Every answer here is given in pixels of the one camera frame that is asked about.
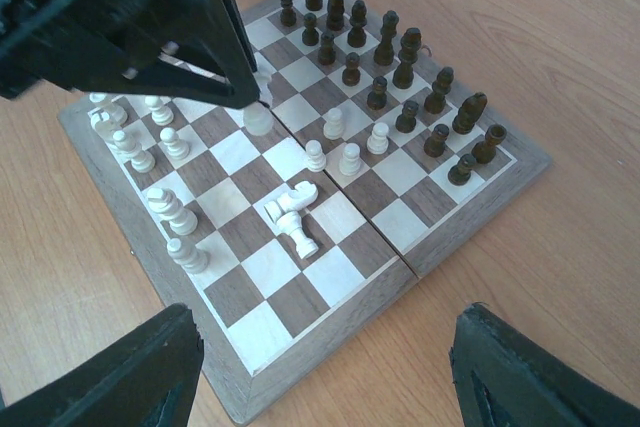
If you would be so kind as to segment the white piece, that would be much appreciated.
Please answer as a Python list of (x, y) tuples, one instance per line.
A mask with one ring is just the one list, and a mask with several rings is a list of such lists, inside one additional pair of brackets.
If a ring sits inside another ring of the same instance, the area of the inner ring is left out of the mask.
[(269, 88), (271, 75), (266, 72), (258, 72), (255, 79), (260, 89), (260, 96), (256, 102), (245, 107), (243, 112), (244, 127), (252, 136), (264, 136), (268, 134), (274, 125), (274, 118), (270, 108), (273, 103), (273, 95)]

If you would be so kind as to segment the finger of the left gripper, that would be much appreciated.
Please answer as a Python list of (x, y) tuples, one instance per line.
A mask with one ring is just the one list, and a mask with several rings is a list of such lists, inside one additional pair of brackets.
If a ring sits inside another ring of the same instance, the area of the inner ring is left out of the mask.
[(257, 62), (236, 0), (207, 0), (207, 17), (212, 22), (215, 59), (228, 81), (225, 107), (247, 107), (257, 102)]
[(229, 76), (228, 83), (156, 59), (138, 61), (130, 54), (122, 55), (122, 72), (136, 69), (131, 79), (124, 79), (123, 93), (169, 96), (212, 103), (230, 108), (244, 108), (250, 104), (250, 59), (245, 55), (227, 57), (222, 63)]

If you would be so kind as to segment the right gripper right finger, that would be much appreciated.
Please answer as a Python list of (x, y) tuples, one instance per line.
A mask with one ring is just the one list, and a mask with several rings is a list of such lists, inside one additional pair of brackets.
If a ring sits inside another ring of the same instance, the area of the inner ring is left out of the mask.
[(466, 426), (633, 426), (635, 406), (590, 381), (480, 303), (449, 351)]

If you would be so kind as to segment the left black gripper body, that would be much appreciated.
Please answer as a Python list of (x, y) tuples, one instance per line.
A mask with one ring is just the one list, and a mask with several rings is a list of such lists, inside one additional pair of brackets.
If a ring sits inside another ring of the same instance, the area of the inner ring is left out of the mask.
[(198, 0), (1, 0), (1, 95), (41, 80), (65, 90), (123, 93), (122, 55), (161, 60), (195, 37)]

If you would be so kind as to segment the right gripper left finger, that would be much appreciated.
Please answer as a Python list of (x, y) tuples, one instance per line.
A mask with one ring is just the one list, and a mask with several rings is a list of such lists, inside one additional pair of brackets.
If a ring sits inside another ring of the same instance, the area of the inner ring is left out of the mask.
[(204, 360), (175, 303), (77, 368), (1, 410), (3, 426), (186, 426)]

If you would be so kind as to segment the wooden folding chess board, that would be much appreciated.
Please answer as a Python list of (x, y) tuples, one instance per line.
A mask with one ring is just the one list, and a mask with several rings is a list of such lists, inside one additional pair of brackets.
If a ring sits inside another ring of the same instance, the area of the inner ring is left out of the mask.
[(366, 16), (360, 78), (334, 35), (324, 65), (280, 0), (242, 17), (270, 75), (273, 126), (253, 136), (240, 111), (175, 97), (85, 97), (59, 119), (163, 302), (188, 305), (203, 372), (245, 426), (482, 228), (549, 165), (534, 141), (486, 107), (453, 123), (469, 88), (419, 111), (439, 66), (421, 50), (411, 86), (367, 97), (394, 65), (374, 59), (382, 18)]

